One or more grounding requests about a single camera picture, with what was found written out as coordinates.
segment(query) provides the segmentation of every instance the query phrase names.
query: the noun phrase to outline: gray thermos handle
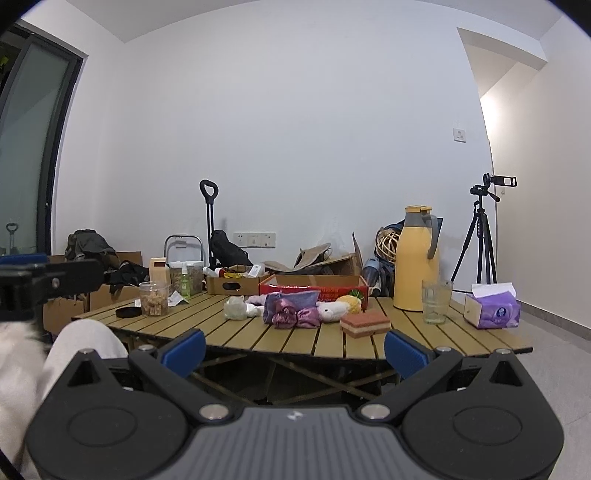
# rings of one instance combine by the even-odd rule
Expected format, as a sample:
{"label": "gray thermos handle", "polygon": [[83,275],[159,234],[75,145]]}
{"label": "gray thermos handle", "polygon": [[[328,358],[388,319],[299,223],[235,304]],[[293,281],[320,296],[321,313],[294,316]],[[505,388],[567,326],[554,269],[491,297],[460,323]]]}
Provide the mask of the gray thermos handle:
{"label": "gray thermos handle", "polygon": [[431,222],[431,247],[427,252],[427,258],[431,260],[435,257],[435,250],[437,250],[437,242],[439,241],[439,222],[435,215],[423,215],[423,220]]}

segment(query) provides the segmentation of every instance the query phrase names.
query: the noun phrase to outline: stuffed toy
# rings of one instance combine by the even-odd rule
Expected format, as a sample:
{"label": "stuffed toy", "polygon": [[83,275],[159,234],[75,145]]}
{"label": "stuffed toy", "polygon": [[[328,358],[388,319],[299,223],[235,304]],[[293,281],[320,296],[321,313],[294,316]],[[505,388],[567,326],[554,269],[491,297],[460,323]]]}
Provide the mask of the stuffed toy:
{"label": "stuffed toy", "polygon": [[349,313],[361,313],[361,300],[352,295],[344,295],[336,299],[336,301],[344,301],[349,304]]}
{"label": "stuffed toy", "polygon": [[349,313],[349,304],[345,301],[321,301],[317,306],[320,319],[325,323],[338,322]]}

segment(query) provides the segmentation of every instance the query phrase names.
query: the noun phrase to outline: glass cup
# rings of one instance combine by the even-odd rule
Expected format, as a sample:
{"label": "glass cup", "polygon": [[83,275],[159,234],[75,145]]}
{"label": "glass cup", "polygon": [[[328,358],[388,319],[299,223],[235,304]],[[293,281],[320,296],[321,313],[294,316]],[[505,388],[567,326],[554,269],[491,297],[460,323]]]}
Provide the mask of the glass cup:
{"label": "glass cup", "polygon": [[452,299],[453,282],[447,280],[423,280],[423,320],[425,323],[445,323],[449,302]]}

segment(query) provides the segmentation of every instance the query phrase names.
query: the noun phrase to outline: tripod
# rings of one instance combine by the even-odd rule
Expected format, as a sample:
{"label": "tripod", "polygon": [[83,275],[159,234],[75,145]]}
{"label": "tripod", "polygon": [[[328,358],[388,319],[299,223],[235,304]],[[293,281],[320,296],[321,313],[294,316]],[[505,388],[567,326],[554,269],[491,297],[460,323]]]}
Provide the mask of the tripod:
{"label": "tripod", "polygon": [[489,195],[495,202],[500,202],[501,199],[494,193],[489,192],[489,188],[490,184],[475,185],[470,189],[471,194],[478,195],[478,200],[474,202],[474,217],[472,218],[472,223],[470,224],[468,234],[466,235],[466,240],[464,241],[462,253],[460,254],[460,260],[457,261],[456,269],[453,271],[452,281],[456,279],[456,275],[458,270],[460,270],[462,260],[464,260],[464,255],[466,255],[466,251],[470,246],[472,235],[474,234],[474,228],[478,226],[476,231],[476,234],[478,235],[478,276],[476,280],[477,283],[482,281],[482,257],[484,255],[486,265],[486,283],[491,283],[491,276],[492,282],[496,283],[496,266],[495,255],[492,249],[491,227],[488,224],[488,217],[484,211],[482,198]]}

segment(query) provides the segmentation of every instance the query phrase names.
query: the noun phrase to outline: plastic bottle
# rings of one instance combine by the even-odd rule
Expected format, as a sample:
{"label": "plastic bottle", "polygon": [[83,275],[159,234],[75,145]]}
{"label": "plastic bottle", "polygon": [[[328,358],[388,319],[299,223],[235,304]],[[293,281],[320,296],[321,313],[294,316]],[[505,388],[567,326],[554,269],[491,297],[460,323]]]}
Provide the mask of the plastic bottle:
{"label": "plastic bottle", "polygon": [[187,263],[183,262],[183,269],[181,270],[181,296],[188,300],[191,297],[191,276],[187,269]]}

